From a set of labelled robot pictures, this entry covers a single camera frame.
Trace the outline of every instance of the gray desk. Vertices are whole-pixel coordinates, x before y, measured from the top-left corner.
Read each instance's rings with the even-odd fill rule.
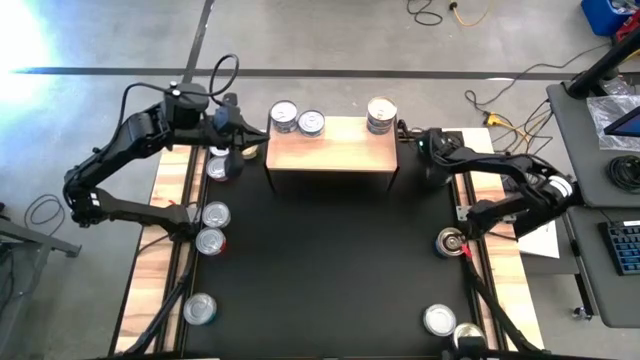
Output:
[[[575,275],[580,273],[562,219],[556,220],[556,233],[558,234],[560,258],[521,254],[522,265],[527,275]]]
[[[611,220],[640,220],[640,209],[609,209]],[[567,211],[580,257],[586,269],[602,322],[609,327],[640,328],[640,276],[618,276],[597,224],[607,219],[599,210],[573,207]]]
[[[639,207],[640,196],[630,196],[618,189],[609,182],[604,172],[614,157],[638,153],[600,150],[586,101],[571,98],[563,85],[550,85],[547,87],[547,94],[584,202],[595,208]]]

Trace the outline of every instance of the white paper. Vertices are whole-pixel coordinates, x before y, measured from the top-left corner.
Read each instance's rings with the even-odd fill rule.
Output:
[[[518,239],[520,252],[551,258],[560,258],[556,222],[551,221]]]

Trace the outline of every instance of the wooden board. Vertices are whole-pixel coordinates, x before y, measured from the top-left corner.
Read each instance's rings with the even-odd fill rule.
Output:
[[[463,128],[447,130],[462,131],[465,146],[474,149],[476,152],[493,153],[488,129]],[[473,171],[471,172],[471,181],[476,200],[498,201],[504,199],[505,194],[500,175]],[[463,191],[464,185],[460,185],[458,188],[460,189],[460,201],[468,204],[468,199]],[[511,225],[499,224],[492,231],[501,235],[515,237],[513,226]],[[531,293],[529,293],[529,284],[527,283],[522,259],[520,258],[518,243],[489,234],[485,236],[485,241],[500,306],[529,342],[540,349],[544,348],[538,319],[533,307],[533,300],[531,299]],[[476,260],[479,259],[474,256],[476,269],[482,275],[482,270]],[[481,304],[481,310],[485,329],[487,329],[487,337],[489,339],[493,338],[491,343],[495,348],[495,334],[490,336],[493,333],[493,324],[489,310],[484,302]],[[511,341],[509,341],[509,349],[516,350]]]
[[[189,201],[197,200],[205,151],[200,150],[198,154],[196,173]],[[171,202],[180,203],[190,152],[190,146],[176,146],[173,151],[162,151],[151,195],[151,205],[165,207],[170,205]],[[166,232],[159,226],[145,227],[142,231],[140,247],[164,235],[166,235]],[[129,293],[125,299],[126,305],[115,352],[124,351],[133,345],[142,331],[149,325],[158,309],[160,309],[169,271],[172,247],[171,241],[164,240],[147,248],[138,256],[133,269],[131,284],[129,285]],[[167,331],[167,341],[165,341],[167,350],[173,347],[178,310],[177,306],[172,310],[169,321],[170,326]],[[149,347],[147,352],[152,349],[153,345]]]
[[[478,152],[493,152],[491,138],[487,129],[465,128],[449,130],[462,131],[466,146],[471,147]],[[202,155],[203,154],[200,154],[199,157],[199,165],[197,167],[198,171],[201,171],[203,167]],[[168,203],[168,200],[176,202],[180,200],[188,158],[188,147],[176,147],[173,153],[163,153],[160,161],[160,168],[158,169],[158,175],[156,177],[156,185],[154,186],[152,198],[153,204],[165,206]],[[497,201],[504,198],[505,194],[502,189],[502,181],[499,175],[472,172],[471,179],[475,189],[476,198],[478,200],[488,199]],[[199,185],[200,176],[195,176],[195,181]],[[461,201],[463,203],[467,202],[467,197],[464,193],[464,185],[461,184],[458,188],[460,189],[459,195]],[[199,186],[196,187],[194,185],[193,189],[192,199],[195,199]],[[508,225],[499,225],[493,229],[493,231],[506,236],[514,236],[513,228]],[[162,236],[163,234],[164,233],[157,228],[145,228],[142,243],[144,244],[156,237]],[[485,238],[500,305],[505,309],[506,313],[522,331],[525,337],[534,345],[542,348],[542,337],[540,335],[540,329],[538,327],[517,243],[491,235],[488,235]],[[171,256],[170,245],[171,244],[169,242],[164,244],[159,243],[153,248],[150,248],[149,252],[143,253],[136,262],[116,351],[124,350],[130,346],[138,337],[140,332],[144,330],[159,308],[164,290],[169,258]],[[472,251],[474,251],[474,263],[477,265],[477,251],[475,251],[473,247]],[[478,272],[482,275],[482,269],[478,266],[477,268]],[[484,325],[487,329],[489,343],[492,344],[493,348],[495,348],[496,338],[493,331],[493,323],[491,321],[490,313],[483,302],[481,303],[481,311]],[[170,324],[172,324],[172,326],[169,328],[167,339],[169,339],[169,336],[175,334],[175,324],[177,321],[176,312],[174,312],[170,320]],[[168,340],[166,343],[168,345],[172,345],[173,341]],[[514,349],[513,344],[509,344],[511,349]]]
[[[315,138],[281,134],[273,126],[269,135],[270,170],[394,172],[398,166],[393,130],[374,135],[366,117],[328,116],[324,133]]]

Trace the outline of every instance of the blue container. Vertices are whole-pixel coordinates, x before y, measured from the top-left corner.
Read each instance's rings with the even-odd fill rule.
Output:
[[[612,36],[631,16],[630,12],[616,13],[611,0],[582,0],[582,11],[593,33],[600,36]]]

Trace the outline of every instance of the plastic bag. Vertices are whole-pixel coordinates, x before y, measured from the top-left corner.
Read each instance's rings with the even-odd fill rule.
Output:
[[[640,106],[640,96],[590,97],[587,106],[596,126],[600,150],[640,151],[640,138],[604,134],[604,128]]]

